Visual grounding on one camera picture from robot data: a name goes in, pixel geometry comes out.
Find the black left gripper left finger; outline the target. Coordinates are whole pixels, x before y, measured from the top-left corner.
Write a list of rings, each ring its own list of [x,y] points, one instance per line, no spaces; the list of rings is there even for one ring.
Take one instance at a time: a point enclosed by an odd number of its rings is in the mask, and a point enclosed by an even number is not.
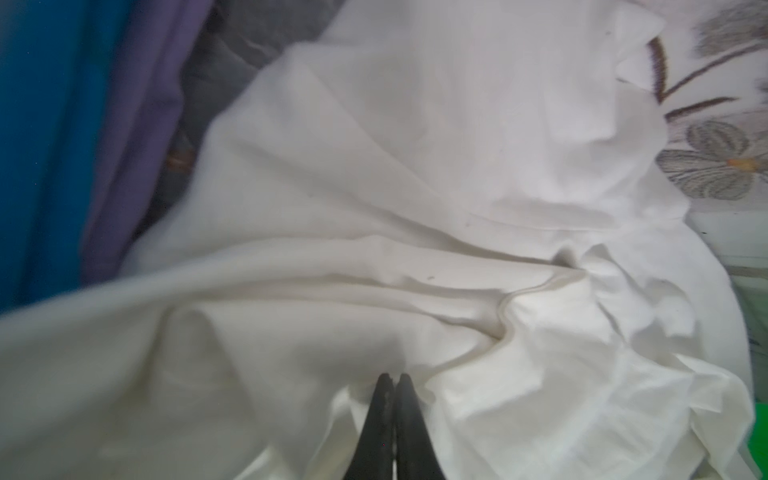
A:
[[[394,399],[393,379],[381,374],[344,480],[393,479]]]

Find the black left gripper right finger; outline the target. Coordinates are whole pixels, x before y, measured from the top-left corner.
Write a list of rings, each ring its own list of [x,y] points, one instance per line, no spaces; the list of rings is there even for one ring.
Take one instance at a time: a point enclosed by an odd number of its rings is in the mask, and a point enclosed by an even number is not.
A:
[[[394,405],[398,480],[445,480],[421,411],[412,378],[400,376]]]

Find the white t-shirt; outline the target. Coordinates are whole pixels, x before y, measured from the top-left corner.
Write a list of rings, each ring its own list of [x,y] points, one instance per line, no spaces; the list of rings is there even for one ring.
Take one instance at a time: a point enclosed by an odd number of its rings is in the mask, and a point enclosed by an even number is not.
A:
[[[630,1],[348,1],[121,276],[1,320],[5,479],[331,479],[412,376],[451,479],[751,479],[748,341]]]

